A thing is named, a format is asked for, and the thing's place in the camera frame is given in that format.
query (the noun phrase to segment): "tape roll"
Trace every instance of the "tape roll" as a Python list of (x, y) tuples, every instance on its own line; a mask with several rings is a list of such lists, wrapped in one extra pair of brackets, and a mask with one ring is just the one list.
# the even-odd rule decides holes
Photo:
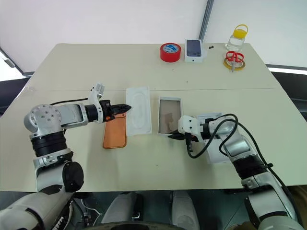
[(165, 43), (160, 47), (160, 58), (166, 62), (175, 62), (180, 59), (181, 47), (175, 43)]

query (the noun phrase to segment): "white backdrop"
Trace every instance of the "white backdrop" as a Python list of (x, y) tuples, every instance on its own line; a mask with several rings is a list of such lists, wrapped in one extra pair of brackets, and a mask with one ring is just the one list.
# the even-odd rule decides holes
[[(35, 71), (57, 43), (183, 43), (198, 38), (206, 0), (0, 0), (0, 46)], [(215, 0), (205, 42), (249, 26), (267, 64), (307, 67), (306, 0)]]

